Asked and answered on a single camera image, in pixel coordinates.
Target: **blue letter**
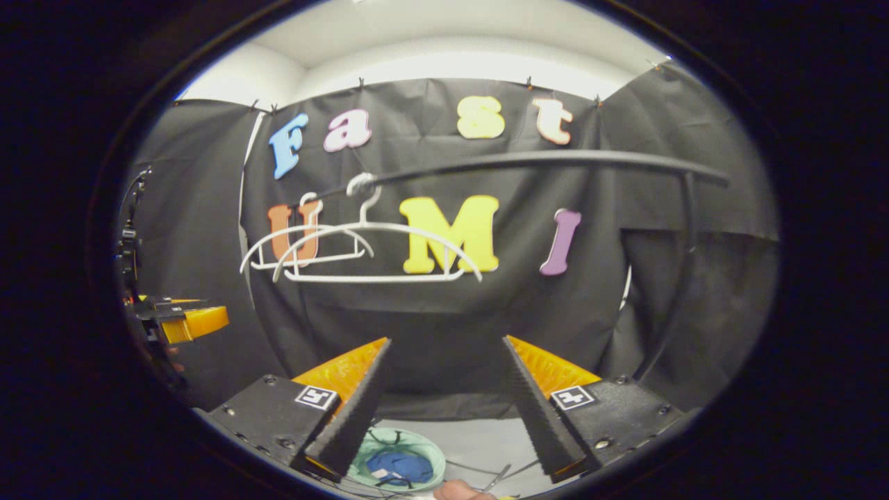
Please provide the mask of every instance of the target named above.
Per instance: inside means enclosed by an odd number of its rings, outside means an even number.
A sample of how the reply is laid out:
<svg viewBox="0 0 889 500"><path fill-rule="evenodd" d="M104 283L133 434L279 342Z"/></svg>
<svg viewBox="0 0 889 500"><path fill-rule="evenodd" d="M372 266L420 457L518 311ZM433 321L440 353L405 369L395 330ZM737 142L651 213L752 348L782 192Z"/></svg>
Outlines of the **blue letter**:
<svg viewBox="0 0 889 500"><path fill-rule="evenodd" d="M300 128L308 123L308 115L300 113L281 130L275 132L268 140L275 151L275 179L280 179L285 173L290 172L300 161L300 155L296 152L302 147L302 131Z"/></svg>

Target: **orange plastic part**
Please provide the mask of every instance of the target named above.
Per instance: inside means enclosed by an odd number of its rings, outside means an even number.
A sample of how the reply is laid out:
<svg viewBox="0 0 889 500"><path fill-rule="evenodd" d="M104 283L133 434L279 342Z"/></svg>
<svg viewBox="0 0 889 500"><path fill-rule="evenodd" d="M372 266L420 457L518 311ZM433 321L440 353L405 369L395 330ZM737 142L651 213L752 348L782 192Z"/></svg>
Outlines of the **orange plastic part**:
<svg viewBox="0 0 889 500"><path fill-rule="evenodd" d="M367 370L371 367L371 364L377 358L377 354L380 353L380 349L387 340L387 337L382 337L357 349L353 349L310 369L308 372L294 378L293 381L305 385L314 385L329 391L336 391L340 395L341 401L340 406L333 412L336 415L345 406L346 401L352 397L352 394L355 394L358 385L364 379L364 375L367 374Z"/></svg>
<svg viewBox="0 0 889 500"><path fill-rule="evenodd" d="M593 375L587 370L574 365L555 354L545 351L540 347L518 340L512 335L507 335L516 350L518 357L522 359L531 376L540 387L543 396L549 399L553 391L560 391L575 385L586 385L598 382L602 377Z"/></svg>

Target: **white wall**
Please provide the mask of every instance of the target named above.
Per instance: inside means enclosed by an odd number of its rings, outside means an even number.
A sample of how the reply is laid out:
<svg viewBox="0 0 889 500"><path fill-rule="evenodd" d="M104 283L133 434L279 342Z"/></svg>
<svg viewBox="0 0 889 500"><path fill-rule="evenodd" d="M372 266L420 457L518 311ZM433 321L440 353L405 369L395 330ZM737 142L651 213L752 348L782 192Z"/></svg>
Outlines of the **white wall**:
<svg viewBox="0 0 889 500"><path fill-rule="evenodd" d="M542 44L493 37L435 37L374 47L310 69L290 101L364 84L414 78L487 78L602 99L637 75Z"/></svg>
<svg viewBox="0 0 889 500"><path fill-rule="evenodd" d="M188 86L183 100L231 101L261 109L279 108L292 102L306 70L280 52L256 44L244 44L209 67Z"/></svg>

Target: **purple letter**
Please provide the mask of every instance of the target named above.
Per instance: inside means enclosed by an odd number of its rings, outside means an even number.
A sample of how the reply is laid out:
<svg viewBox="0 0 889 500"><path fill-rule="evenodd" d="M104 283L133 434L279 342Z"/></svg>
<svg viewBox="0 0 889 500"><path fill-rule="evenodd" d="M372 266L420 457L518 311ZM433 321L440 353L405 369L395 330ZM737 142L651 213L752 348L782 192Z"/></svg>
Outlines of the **purple letter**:
<svg viewBox="0 0 889 500"><path fill-rule="evenodd" d="M577 212L561 208L556 212L556 237L553 238L553 246L549 249L549 258L541 265L543 276L555 276L568 269L568 249L571 248L571 238L574 229L581 223L581 215Z"/></svg>

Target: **human hand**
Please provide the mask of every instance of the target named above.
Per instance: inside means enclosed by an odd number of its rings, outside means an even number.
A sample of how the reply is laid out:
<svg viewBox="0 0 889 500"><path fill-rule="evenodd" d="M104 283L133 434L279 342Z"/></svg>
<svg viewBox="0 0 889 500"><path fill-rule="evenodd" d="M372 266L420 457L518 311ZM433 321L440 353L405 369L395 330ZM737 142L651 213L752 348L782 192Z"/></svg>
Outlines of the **human hand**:
<svg viewBox="0 0 889 500"><path fill-rule="evenodd" d="M470 488L464 480L451 480L442 483L432 492L436 500L497 500L490 493L479 493Z"/></svg>

